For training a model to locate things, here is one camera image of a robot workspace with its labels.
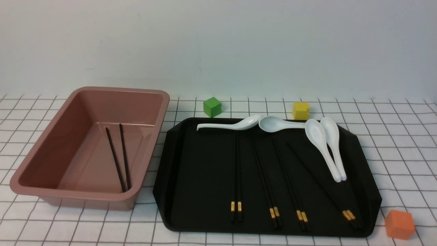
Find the pink plastic tray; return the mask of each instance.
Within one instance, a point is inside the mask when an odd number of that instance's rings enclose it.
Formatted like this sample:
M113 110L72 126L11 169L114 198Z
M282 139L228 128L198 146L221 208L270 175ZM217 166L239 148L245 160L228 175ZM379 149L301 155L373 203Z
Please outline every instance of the pink plastic tray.
M55 206L130 210L141 189L169 103L163 91L84 87L74 91L10 181L18 194ZM105 128L126 182L123 124L132 188L121 191Z

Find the green cube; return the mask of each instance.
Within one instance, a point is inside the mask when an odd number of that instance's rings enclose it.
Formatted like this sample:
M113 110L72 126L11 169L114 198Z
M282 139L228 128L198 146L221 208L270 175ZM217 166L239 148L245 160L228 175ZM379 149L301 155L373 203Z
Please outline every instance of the green cube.
M222 113L222 103L215 97L211 97L203 102L203 112L210 118L216 117Z

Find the orange cube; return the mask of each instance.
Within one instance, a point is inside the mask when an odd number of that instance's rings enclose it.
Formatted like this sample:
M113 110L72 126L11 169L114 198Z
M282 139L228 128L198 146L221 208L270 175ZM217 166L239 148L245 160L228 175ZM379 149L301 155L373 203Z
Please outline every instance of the orange cube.
M408 240L416 231L412 215L391 210L385 218L385 231L388 237Z

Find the white wall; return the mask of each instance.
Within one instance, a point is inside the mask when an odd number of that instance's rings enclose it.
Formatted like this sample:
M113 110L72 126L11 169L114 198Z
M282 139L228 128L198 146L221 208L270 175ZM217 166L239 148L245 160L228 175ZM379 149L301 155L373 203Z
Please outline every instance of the white wall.
M437 99L436 25L436 0L0 0L0 91Z

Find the black tray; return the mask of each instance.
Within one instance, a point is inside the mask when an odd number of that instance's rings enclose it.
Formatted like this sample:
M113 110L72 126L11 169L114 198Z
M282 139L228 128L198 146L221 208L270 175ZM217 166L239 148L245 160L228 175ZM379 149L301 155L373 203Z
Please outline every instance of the black tray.
M317 235L336 237L369 236L381 205L381 195L368 167L358 138L339 127L340 152L347 180L336 183L320 152L303 129L277 133L263 132L258 126L239 132L243 193L242 223L230 221L233 193L235 135L222 129L200 129L200 123L233 124L240 119L189 118L167 132L153 195L165 226L173 231L234 232L279 235ZM273 229L262 183L250 142L254 137L258 154L277 200L283 227ZM288 194L281 166L272 144L274 137L298 185L311 232L302 232ZM350 208L362 224L359 230L346 221L313 176L290 151L286 142L305 162L344 207Z

